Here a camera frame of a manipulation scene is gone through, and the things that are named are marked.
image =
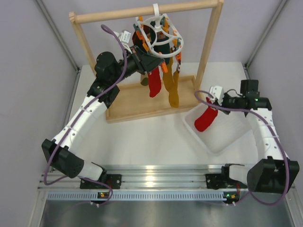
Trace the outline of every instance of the red cloth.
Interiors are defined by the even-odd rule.
[[[148,87],[150,88],[150,97],[155,97],[161,91],[161,78],[159,67],[148,74]]]
[[[205,112],[195,120],[195,128],[198,131],[205,131],[214,121],[216,116],[218,115],[218,110],[214,110],[210,106],[205,110]]]

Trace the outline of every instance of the white tray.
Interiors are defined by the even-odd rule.
[[[194,123],[206,109],[205,104],[196,106],[185,115],[183,122],[203,150],[208,153],[212,155],[222,154],[235,141],[249,132],[250,126],[244,113],[231,112],[226,115],[222,111],[219,111],[213,123],[204,132],[199,132]]]

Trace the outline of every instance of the wooden frame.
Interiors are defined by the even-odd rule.
[[[120,88],[120,93],[111,107],[107,110],[106,119],[108,122],[126,121],[144,117],[179,113],[187,111],[199,103],[194,96],[194,91],[200,88],[203,79],[209,53],[212,48],[214,35],[222,11],[223,2],[224,0],[203,0],[159,5],[159,11],[161,14],[213,8],[208,23],[197,76],[180,77],[178,85],[180,97],[179,108],[170,107],[168,102],[168,92],[166,92],[164,88],[162,88],[161,92],[155,98],[150,98],[148,95],[148,87],[144,87],[140,83],[118,85]],[[153,14],[153,6],[84,15],[77,15],[75,12],[71,12],[69,17],[72,27],[75,30],[76,36],[78,37],[79,42],[85,52],[93,73],[96,73],[94,70],[96,60],[92,54],[81,24]]]

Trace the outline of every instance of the white wall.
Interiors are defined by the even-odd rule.
[[[0,225],[24,227],[75,72],[32,0],[2,0],[0,31]]]
[[[77,14],[85,14],[150,6],[156,2],[167,4],[184,1],[191,0],[44,0],[44,3],[76,62],[83,65],[87,64],[87,60],[69,22],[69,12],[75,11]],[[278,3],[279,0],[226,0],[209,60],[245,63]],[[185,40],[182,51],[184,62],[199,61],[210,13],[210,9],[203,9],[169,14],[170,19]],[[134,18],[103,23],[115,31],[120,32],[123,29],[134,31]],[[95,57],[100,52],[112,51],[117,58],[121,58],[121,51],[115,40],[103,32],[100,25],[101,23],[83,25],[83,30]]]
[[[250,67],[273,106],[282,145],[301,171],[295,181],[303,201],[303,1],[291,0]]]

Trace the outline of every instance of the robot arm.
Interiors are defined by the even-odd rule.
[[[127,56],[127,68],[123,79],[135,72],[141,74],[151,72],[164,62],[162,58],[145,54],[137,46],[130,47],[130,51]],[[112,53],[101,53],[97,57],[97,64],[95,66],[95,71],[97,72],[96,79],[87,92],[87,96],[84,98],[81,107],[52,141],[45,139],[42,143],[42,150],[48,161],[58,142],[63,140],[53,158],[51,166],[69,178],[76,176],[81,178],[86,177],[100,182],[104,182],[106,178],[106,170],[103,167],[79,158],[77,151],[88,130],[96,119],[111,106],[120,90],[118,86],[114,86],[113,89],[99,99],[96,99],[92,103],[90,102],[117,81],[123,71],[123,65],[124,61],[117,62]]]
[[[276,142],[278,135],[272,119],[272,108],[268,98],[260,97],[258,81],[242,80],[240,91],[242,95],[239,97],[231,97],[220,86],[211,87],[210,93],[213,96],[211,101],[216,105],[225,108],[251,110],[267,121],[267,124],[265,124],[256,115],[245,113],[255,138],[258,163],[253,167],[226,164],[222,167],[222,174],[229,179],[242,182],[252,192],[283,193],[285,188],[284,159]],[[272,135],[268,126],[271,127],[275,135]],[[289,189],[299,172],[299,164],[297,161],[290,161],[288,155],[285,155],[289,164]]]

